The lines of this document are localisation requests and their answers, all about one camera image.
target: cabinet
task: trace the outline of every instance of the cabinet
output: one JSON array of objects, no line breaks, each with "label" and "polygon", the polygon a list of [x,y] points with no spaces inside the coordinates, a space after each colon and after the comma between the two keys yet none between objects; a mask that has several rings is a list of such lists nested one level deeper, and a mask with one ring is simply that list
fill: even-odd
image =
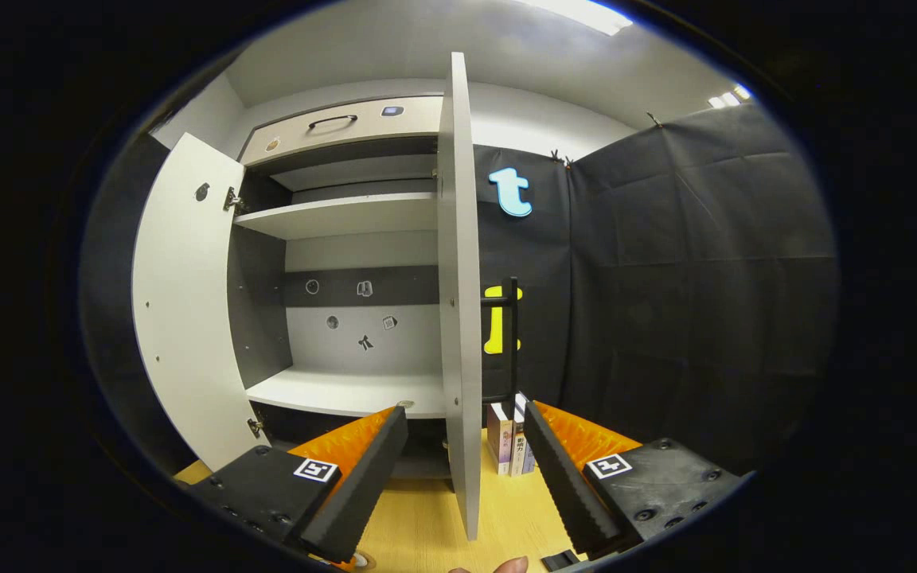
[{"label": "cabinet", "polygon": [[[240,161],[183,135],[143,210],[131,296],[150,384],[176,431],[212,470],[252,446],[268,445],[251,401],[363,416],[408,400],[408,417],[445,420],[451,479],[473,540],[482,366],[476,188],[462,54],[451,54],[445,86],[439,97],[332,107],[260,128]],[[392,116],[385,108],[393,107],[404,112]],[[345,118],[320,121],[325,115]],[[341,126],[321,131],[331,123]],[[436,146],[435,191],[312,201],[240,216],[228,205],[244,177],[270,175],[274,163],[299,168],[425,154],[427,138]],[[357,142],[366,145],[357,148]],[[292,366],[252,385],[240,376],[236,352],[243,349],[233,348],[230,333],[233,225],[283,240],[287,253],[283,300]],[[308,257],[320,264],[299,263]],[[361,272],[378,279],[363,279]],[[390,335],[372,338],[372,329]]]}]

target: white shelf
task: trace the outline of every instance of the white shelf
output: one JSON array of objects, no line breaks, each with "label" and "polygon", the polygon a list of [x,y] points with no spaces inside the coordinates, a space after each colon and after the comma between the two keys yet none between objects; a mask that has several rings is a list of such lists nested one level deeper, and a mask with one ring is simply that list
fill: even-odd
[{"label": "white shelf", "polygon": [[387,193],[314,201],[240,215],[234,224],[278,239],[354,235],[360,232],[435,231],[434,193]]},{"label": "white shelf", "polygon": [[408,418],[444,417],[439,373],[357,375],[290,367],[248,388],[247,397],[272,406],[339,416],[367,416],[401,400],[412,400],[414,405],[405,410]]}]

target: yellow table surface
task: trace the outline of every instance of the yellow table surface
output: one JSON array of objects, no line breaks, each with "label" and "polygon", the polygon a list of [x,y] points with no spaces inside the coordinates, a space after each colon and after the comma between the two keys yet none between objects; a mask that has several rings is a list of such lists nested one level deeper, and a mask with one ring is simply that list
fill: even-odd
[{"label": "yellow table surface", "polygon": [[[540,469],[512,478],[498,475],[487,431],[483,440],[477,540],[466,540],[459,503],[443,480],[393,479],[360,539],[360,550],[374,558],[376,570],[445,573],[463,567],[491,573],[506,559],[526,555],[529,571],[546,571],[541,558],[572,548]],[[175,477],[196,483],[210,474],[197,461]]]}]

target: cabinet door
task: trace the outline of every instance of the cabinet door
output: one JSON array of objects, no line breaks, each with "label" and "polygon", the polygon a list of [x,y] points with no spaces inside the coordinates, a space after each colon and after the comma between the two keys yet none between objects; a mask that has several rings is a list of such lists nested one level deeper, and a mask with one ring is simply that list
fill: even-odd
[{"label": "cabinet door", "polygon": [[437,140],[437,264],[448,457],[466,537],[480,516],[480,240],[466,59],[451,54]]},{"label": "cabinet door", "polygon": [[132,303],[139,351],[165,414],[218,471],[253,446],[256,414],[240,378],[228,323],[226,272],[244,167],[190,134],[161,167],[143,207]]}]

